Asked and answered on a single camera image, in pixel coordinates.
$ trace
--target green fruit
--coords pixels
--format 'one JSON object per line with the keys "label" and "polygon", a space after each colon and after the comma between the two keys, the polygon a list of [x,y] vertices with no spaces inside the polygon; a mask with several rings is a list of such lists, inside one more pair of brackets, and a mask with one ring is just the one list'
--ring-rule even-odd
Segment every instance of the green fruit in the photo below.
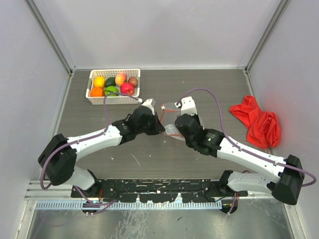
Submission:
{"label": "green fruit", "polygon": [[109,77],[108,79],[106,79],[105,81],[105,87],[109,87],[109,86],[115,86],[115,77]]}
{"label": "green fruit", "polygon": [[113,92],[119,92],[118,88],[116,88],[115,86],[108,86],[107,88],[105,88],[104,94],[107,95],[107,94],[113,93]]}

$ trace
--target orange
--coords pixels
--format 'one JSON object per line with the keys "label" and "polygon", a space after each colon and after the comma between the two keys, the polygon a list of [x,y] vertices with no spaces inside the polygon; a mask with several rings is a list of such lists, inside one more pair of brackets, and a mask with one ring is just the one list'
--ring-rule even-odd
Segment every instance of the orange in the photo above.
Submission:
{"label": "orange", "polygon": [[102,97],[102,96],[104,96],[104,91],[100,87],[94,87],[91,90],[91,96],[92,97]]}
{"label": "orange", "polygon": [[105,79],[103,76],[98,76],[97,78],[94,79],[94,82],[93,82],[94,87],[100,87],[103,89],[104,84],[105,84]]}

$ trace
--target red apple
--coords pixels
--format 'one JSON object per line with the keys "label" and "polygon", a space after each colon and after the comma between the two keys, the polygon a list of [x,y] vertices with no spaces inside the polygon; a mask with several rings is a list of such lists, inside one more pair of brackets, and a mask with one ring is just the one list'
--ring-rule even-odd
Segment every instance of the red apple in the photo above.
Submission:
{"label": "red apple", "polygon": [[121,85],[121,92],[131,96],[134,94],[134,86],[131,83],[123,83]]}

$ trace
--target apple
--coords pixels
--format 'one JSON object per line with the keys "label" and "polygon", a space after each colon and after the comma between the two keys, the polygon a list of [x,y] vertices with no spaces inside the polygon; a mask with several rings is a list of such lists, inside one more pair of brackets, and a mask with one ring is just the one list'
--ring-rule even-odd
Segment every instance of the apple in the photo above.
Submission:
{"label": "apple", "polygon": [[115,84],[117,86],[121,86],[125,82],[127,82],[127,77],[124,73],[120,73],[115,77]]}
{"label": "apple", "polygon": [[131,96],[134,94],[134,86],[131,83],[123,83],[121,85],[121,92]]}
{"label": "apple", "polygon": [[136,77],[130,77],[128,80],[128,83],[131,83],[134,87],[137,87],[139,84],[138,79],[136,79]]}

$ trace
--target cable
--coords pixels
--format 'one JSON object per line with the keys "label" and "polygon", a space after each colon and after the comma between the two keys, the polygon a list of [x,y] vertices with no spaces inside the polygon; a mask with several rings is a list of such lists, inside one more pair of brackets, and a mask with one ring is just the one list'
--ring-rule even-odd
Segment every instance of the cable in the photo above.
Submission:
{"label": "cable", "polygon": [[238,202],[239,202],[239,192],[237,192],[237,195],[236,195],[236,205],[238,205]]}
{"label": "cable", "polygon": [[237,194],[238,194],[237,192],[234,194],[233,203],[231,204],[231,207],[230,207],[230,209],[229,209],[229,211],[228,211],[228,213],[227,213],[229,216],[230,216],[230,213],[231,213],[231,211],[233,210],[233,208],[234,208],[234,206],[235,206]]}
{"label": "cable", "polygon": [[303,169],[300,169],[300,168],[296,168],[296,167],[287,165],[287,164],[276,163],[275,161],[273,161],[273,160],[271,160],[271,159],[265,158],[265,157],[260,156],[260,155],[258,155],[258,154],[256,154],[256,153],[253,153],[253,152],[251,152],[251,151],[249,151],[249,150],[247,150],[247,149],[241,148],[241,147],[238,146],[234,141],[232,141],[232,140],[230,139],[230,137],[227,135],[226,130],[225,130],[225,125],[224,125],[224,120],[223,120],[223,114],[222,114],[222,111],[221,111],[221,106],[220,106],[219,100],[218,100],[218,98],[214,95],[214,93],[212,93],[209,89],[207,89],[207,88],[195,88],[195,89],[192,89],[192,90],[186,92],[177,102],[178,102],[178,103],[181,103],[181,99],[183,99],[186,95],[188,95],[189,93],[192,93],[192,92],[194,92],[194,91],[206,91],[206,92],[210,93],[210,94],[214,97],[214,99],[215,99],[215,101],[216,101],[216,103],[217,103],[217,106],[218,106],[219,119],[220,119],[220,125],[221,125],[221,128],[222,128],[222,131],[223,131],[223,133],[224,133],[226,139],[227,139],[234,147],[236,147],[237,149],[242,150],[242,151],[245,152],[245,153],[248,153],[248,154],[250,154],[250,155],[252,155],[252,156],[255,156],[255,157],[259,158],[259,159],[262,159],[262,160],[264,160],[264,161],[266,161],[266,162],[269,162],[269,163],[272,163],[272,164],[277,164],[277,165],[279,165],[279,166],[286,167],[286,168],[289,168],[289,169],[293,169],[293,170],[295,170],[295,171],[304,173],[304,174],[306,174],[306,175],[308,175],[308,176],[310,176],[310,177],[313,178],[312,182],[303,184],[302,187],[307,187],[307,186],[310,186],[310,185],[313,185],[313,184],[316,183],[317,178],[316,178],[312,173],[310,173],[310,172],[308,172],[308,171],[305,171],[305,170],[303,170]]}
{"label": "cable", "polygon": [[216,201],[215,201],[215,203],[216,203],[216,202],[218,202],[218,201],[220,201],[220,200],[222,200],[222,199],[224,199],[224,198],[226,198],[226,197],[227,197],[227,196],[222,197],[222,198],[220,198],[220,199],[216,200]]}
{"label": "cable", "polygon": [[[163,118],[164,118],[165,111],[167,111],[167,112],[180,112],[180,111],[167,110],[167,109],[163,108],[163,106],[164,106],[164,105],[162,105],[163,113],[162,113],[162,115],[161,115],[161,117],[160,117],[160,120],[159,120],[160,123],[161,123],[161,121],[162,121]],[[181,134],[167,134],[167,133],[166,133],[166,134],[161,133],[161,134],[162,134],[162,135],[165,135],[165,136],[179,136],[179,137],[181,137],[181,138],[184,138],[184,136],[181,135]]]}
{"label": "cable", "polygon": [[[41,175],[40,175],[40,186],[43,190],[47,190],[52,184],[49,183],[47,186],[44,186],[44,175],[45,175],[45,171],[46,171],[46,168],[49,164],[49,162],[51,161],[51,159],[54,157],[55,154],[59,153],[62,149],[70,146],[70,145],[73,145],[73,144],[76,144],[76,143],[80,143],[80,142],[84,142],[84,141],[87,141],[87,140],[90,140],[90,139],[93,139],[93,138],[97,138],[101,135],[103,135],[108,127],[109,127],[109,119],[108,119],[108,114],[107,114],[107,107],[106,107],[106,104],[105,104],[105,100],[106,100],[106,97],[108,97],[109,95],[122,95],[122,96],[128,96],[136,101],[138,101],[139,99],[136,98],[136,97],[133,97],[133,96],[130,96],[130,95],[127,95],[127,94],[124,94],[124,93],[120,93],[120,92],[112,92],[112,93],[109,93],[107,94],[104,99],[103,99],[103,107],[104,107],[104,114],[105,114],[105,119],[106,119],[106,127],[104,129],[103,132],[101,133],[98,133],[96,135],[93,135],[93,136],[89,136],[89,137],[86,137],[86,138],[81,138],[79,140],[75,140],[75,141],[72,141],[72,142],[69,142],[69,143],[66,143],[60,147],[58,147],[56,150],[54,150],[47,158],[47,160],[45,161],[43,167],[42,167],[42,171],[41,171]],[[97,206],[106,206],[105,208],[108,208],[109,206],[111,206],[116,200],[112,201],[112,202],[109,202],[109,203],[104,203],[104,204],[97,204],[97,203],[93,203],[92,201],[88,200],[87,197],[85,197],[85,195],[82,193],[82,190],[76,186],[74,186],[75,189],[79,192],[79,194],[86,200],[88,201],[90,204],[93,204],[93,205],[97,205]]]}
{"label": "cable", "polygon": [[102,189],[102,188],[100,188],[99,192],[100,192],[100,195],[99,195],[99,202],[101,202],[101,201],[102,201],[102,196],[103,196],[103,189]]}

